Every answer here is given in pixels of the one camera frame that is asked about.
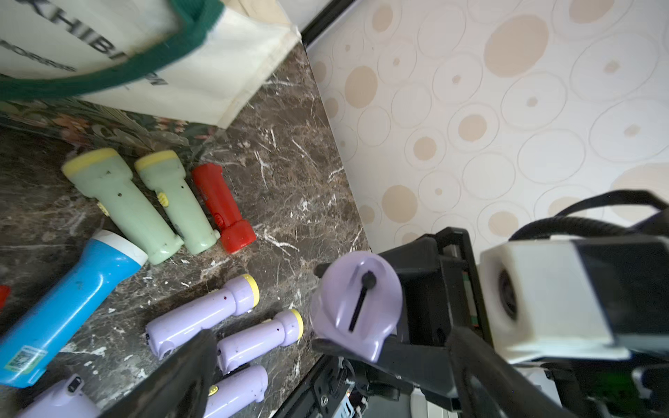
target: green bag strap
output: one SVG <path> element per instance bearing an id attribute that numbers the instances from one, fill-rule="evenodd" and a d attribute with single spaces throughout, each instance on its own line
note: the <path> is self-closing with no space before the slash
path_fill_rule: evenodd
<path id="1" fill-rule="evenodd" d="M 79 96 L 127 84 L 183 58 L 202 45 L 223 12 L 221 0 L 170 0 L 181 18 L 181 31 L 114 67 L 55 79 L 0 79 L 0 100 Z"/>

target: marble countertop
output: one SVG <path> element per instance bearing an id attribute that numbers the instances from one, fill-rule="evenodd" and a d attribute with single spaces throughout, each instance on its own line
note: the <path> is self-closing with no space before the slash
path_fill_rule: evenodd
<path id="1" fill-rule="evenodd" d="M 0 333 L 76 263 L 97 229 L 118 231 L 96 202 L 61 174 L 72 145 L 19 131 L 4 130 L 1 136 L 0 283 L 10 285 L 12 294 L 0 313 Z M 113 291 L 35 386 L 0 388 L 0 418 L 14 416 L 72 373 L 82 376 L 85 394 L 99 407 L 112 405 L 159 365 L 145 342 L 147 322 L 246 272 L 258 283 L 260 303 L 214 328 L 217 337 L 288 308 L 302 314 L 305 331 L 296 344 L 253 362 L 269 375 L 265 401 L 236 417 L 268 417 L 315 363 L 309 304 L 318 279 L 312 269 L 351 250 L 367 249 L 367 242 L 302 46 L 227 130 L 179 154 L 187 171 L 199 163 L 223 165 L 258 240 L 235 255 L 217 244 L 195 256 L 182 248 L 162 264 L 147 264 Z M 137 177 L 135 183 L 140 185 Z M 153 194 L 142 190 L 157 206 Z M 214 381 L 220 380 L 221 372 L 212 372 Z"/>

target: wall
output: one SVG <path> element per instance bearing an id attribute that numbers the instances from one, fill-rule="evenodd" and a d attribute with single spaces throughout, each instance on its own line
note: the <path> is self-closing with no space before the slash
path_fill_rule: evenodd
<path id="1" fill-rule="evenodd" d="M 669 199 L 668 7 L 361 0 L 308 55 L 372 249 L 451 225 L 478 253 L 610 189 Z"/>
<path id="2" fill-rule="evenodd" d="M 279 3 L 300 31 L 330 3 L 330 0 L 280 0 Z"/>

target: purple flashlight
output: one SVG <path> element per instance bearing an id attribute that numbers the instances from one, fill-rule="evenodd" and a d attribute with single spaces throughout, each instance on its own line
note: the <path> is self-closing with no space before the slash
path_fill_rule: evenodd
<path id="1" fill-rule="evenodd" d="M 263 366 L 251 366 L 209 388 L 204 418 L 228 418 L 251 402 L 262 402 L 267 389 Z"/>
<path id="2" fill-rule="evenodd" d="M 82 392 L 83 386 L 74 374 L 40 393 L 16 418 L 96 418 L 100 409 Z"/>
<path id="3" fill-rule="evenodd" d="M 260 291 L 249 274 L 228 280 L 221 289 L 188 302 L 147 324 L 147 342 L 153 354 L 164 358 L 200 330 L 230 315 L 241 315 L 258 304 Z"/>
<path id="4" fill-rule="evenodd" d="M 263 322 L 232 334 L 218 342 L 218 367 L 224 374 L 258 358 L 275 347 L 289 346 L 302 338 L 304 323 L 295 309 L 275 315 Z"/>

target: sticker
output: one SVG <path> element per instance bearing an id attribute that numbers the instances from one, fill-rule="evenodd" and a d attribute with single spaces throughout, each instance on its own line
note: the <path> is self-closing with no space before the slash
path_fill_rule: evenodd
<path id="1" fill-rule="evenodd" d="M 5 370 L 26 375 L 30 373 L 47 354 L 45 350 L 24 345 L 18 353 L 5 365 Z"/>

